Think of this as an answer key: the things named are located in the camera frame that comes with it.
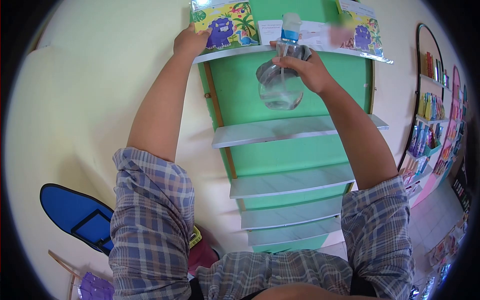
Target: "purple dinosaur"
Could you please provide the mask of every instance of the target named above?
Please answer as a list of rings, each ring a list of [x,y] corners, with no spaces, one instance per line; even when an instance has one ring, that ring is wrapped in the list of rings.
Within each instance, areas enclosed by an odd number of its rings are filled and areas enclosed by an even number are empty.
[[[368,28],[358,25],[357,28],[355,28],[355,31],[355,47],[360,48],[363,51],[370,51],[368,45],[372,42],[372,39],[370,37],[370,31]]]
[[[208,27],[212,29],[212,33],[207,41],[208,49],[221,49],[230,46],[228,38],[233,35],[232,19],[221,16],[220,18],[213,19],[213,21],[208,24]]]

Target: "purple bag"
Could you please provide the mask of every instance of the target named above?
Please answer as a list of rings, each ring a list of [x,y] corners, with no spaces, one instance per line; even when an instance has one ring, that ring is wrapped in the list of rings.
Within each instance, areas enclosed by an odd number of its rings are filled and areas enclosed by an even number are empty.
[[[78,295],[82,300],[113,300],[113,292],[111,283],[90,272],[85,273],[78,288]]]

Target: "dinosaur package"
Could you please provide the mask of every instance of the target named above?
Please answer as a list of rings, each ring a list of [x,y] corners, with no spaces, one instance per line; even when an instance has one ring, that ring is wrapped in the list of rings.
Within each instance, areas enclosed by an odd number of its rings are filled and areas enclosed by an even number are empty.
[[[352,0],[336,0],[336,4],[344,24],[355,30],[354,36],[344,42],[341,48],[383,57],[380,27],[375,10]]]
[[[258,45],[258,34],[248,0],[193,0],[192,20],[196,32],[212,28],[204,54]]]

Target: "clear plastic bottle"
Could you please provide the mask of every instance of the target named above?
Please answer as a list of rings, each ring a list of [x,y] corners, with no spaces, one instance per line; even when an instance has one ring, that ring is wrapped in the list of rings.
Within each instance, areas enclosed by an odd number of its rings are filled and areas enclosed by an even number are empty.
[[[293,12],[283,15],[282,36],[276,44],[277,56],[302,57],[302,47],[298,38],[300,17]],[[266,69],[259,80],[260,99],[269,109],[292,110],[298,106],[303,97],[304,84],[297,72],[272,65]]]

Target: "cream wall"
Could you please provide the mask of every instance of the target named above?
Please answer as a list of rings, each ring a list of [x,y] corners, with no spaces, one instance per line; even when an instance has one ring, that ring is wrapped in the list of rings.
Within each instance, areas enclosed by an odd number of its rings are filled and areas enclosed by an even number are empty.
[[[448,70],[459,63],[439,24],[418,0],[362,3],[375,8],[385,55],[395,60],[393,66],[376,63],[373,112],[390,125],[382,133],[398,162],[414,108],[417,23],[434,32]],[[111,270],[105,255],[49,220],[40,206],[40,187],[58,183],[115,206],[111,156],[125,145],[135,112],[172,54],[173,39],[188,24],[188,15],[186,1],[65,1],[39,49],[24,62],[7,123],[7,184],[26,254],[57,299],[67,298],[70,277],[47,255],[48,249],[79,273],[93,271],[109,279]],[[220,250],[250,250],[237,206],[228,197],[219,151],[211,148],[212,121],[203,95],[193,66],[176,162],[195,186],[195,221],[213,234]],[[326,244],[341,240],[337,232]]]

